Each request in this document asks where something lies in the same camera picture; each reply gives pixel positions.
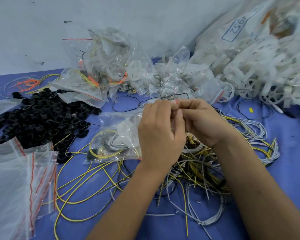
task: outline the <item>wall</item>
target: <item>wall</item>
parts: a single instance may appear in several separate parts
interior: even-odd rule
[[[61,40],[89,38],[87,27],[130,33],[151,57],[193,50],[196,36],[240,1],[0,0],[0,75],[67,67]]]

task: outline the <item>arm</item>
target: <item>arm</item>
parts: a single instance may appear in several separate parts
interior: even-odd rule
[[[173,112],[175,133],[171,131],[170,118],[176,109],[178,106],[167,100],[146,105],[138,127],[142,161],[86,240],[135,239],[154,194],[186,143],[181,110]]]
[[[186,130],[212,147],[251,239],[300,240],[300,211],[244,137],[205,101],[178,101]]]

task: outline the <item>hand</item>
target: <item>hand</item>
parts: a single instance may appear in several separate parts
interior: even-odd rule
[[[171,117],[175,124],[174,133],[171,130]],[[142,154],[140,165],[165,177],[186,143],[181,109],[168,100],[147,104],[138,127],[138,136]]]
[[[237,133],[236,129],[203,99],[179,99],[176,103],[182,109],[186,131],[208,147],[213,147]]]

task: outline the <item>blue tablecloth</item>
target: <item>blue tablecloth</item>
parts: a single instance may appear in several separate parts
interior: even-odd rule
[[[10,80],[16,79],[24,75],[37,75],[42,77],[51,73],[60,73],[62,70],[44,71],[44,72],[32,72],[28,74],[12,74],[0,76],[0,87]],[[218,103],[215,106],[222,108],[222,112],[227,113],[233,117],[242,117],[236,110],[236,104],[240,98],[234,98],[228,103]],[[112,102],[104,105],[103,112],[113,111]],[[115,104],[116,110],[128,110],[133,109],[138,104],[136,99],[129,97],[120,97],[118,103]],[[253,108],[254,112],[250,113],[249,108]],[[253,102],[244,102],[240,105],[240,110],[250,118],[257,118],[266,116],[268,109],[261,104]],[[279,186],[286,192],[286,194],[292,199],[298,209],[300,209],[300,111],[298,108],[294,111],[299,118],[292,119],[284,114],[279,114],[274,111],[274,115],[263,120],[259,120],[264,124],[268,131],[268,142],[271,142],[273,138],[278,139],[280,158],[268,167],[269,172],[274,177]],[[99,119],[96,115],[89,116],[88,120],[92,124],[98,124]],[[83,146],[87,145],[92,137],[99,131],[98,126],[92,126],[89,128],[90,132],[87,137],[83,139],[76,138],[71,145],[69,151],[77,151]],[[58,186],[72,180],[73,178],[86,172],[88,164],[83,164],[85,161],[85,155],[75,156],[68,165],[62,171]],[[133,170],[138,161],[127,161],[126,165],[129,170]],[[108,166],[107,171],[113,174],[118,168],[116,163]],[[104,171],[98,172],[91,179],[89,179],[76,193],[71,197],[71,201],[79,201],[87,198],[101,186],[108,181],[108,178]],[[111,195],[110,192],[105,192],[100,195],[96,195],[88,201],[75,204],[66,205],[63,213],[71,219],[83,219],[92,216],[98,212],[108,202]],[[207,200],[205,192],[198,187],[190,191],[190,199],[194,206],[196,213],[201,220],[205,220],[215,215],[219,208],[219,199],[210,197],[210,201]],[[180,186],[176,189],[176,192],[172,194],[171,200],[179,205],[181,208],[184,206],[183,196]],[[57,225],[57,234],[60,240],[84,240],[94,225],[98,222],[101,216],[106,212],[109,206],[97,217],[80,223],[69,222],[64,218],[60,218]],[[175,213],[176,209],[168,203],[164,198],[160,201],[159,207],[156,207],[155,200],[152,201],[148,213],[149,214],[170,214]],[[57,212],[53,212],[47,216],[36,221],[35,234],[33,240],[47,240],[54,239],[53,225],[57,216]],[[188,220],[189,226],[189,238],[188,239],[208,239],[201,226]],[[206,227],[207,231],[213,239],[248,239],[248,234],[244,228],[243,222],[240,217],[240,213],[234,202],[228,204],[224,213],[220,217],[219,221],[213,225]],[[146,216],[143,220],[141,228],[139,230],[137,239],[186,239],[186,224],[185,216],[182,213],[177,213],[175,216],[169,217],[153,217]]]

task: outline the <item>person's left hand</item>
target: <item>person's left hand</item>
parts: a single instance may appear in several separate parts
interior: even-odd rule
[[[186,143],[182,110],[168,100],[147,104],[138,127],[143,168],[166,176]],[[171,128],[174,120],[174,133]]]

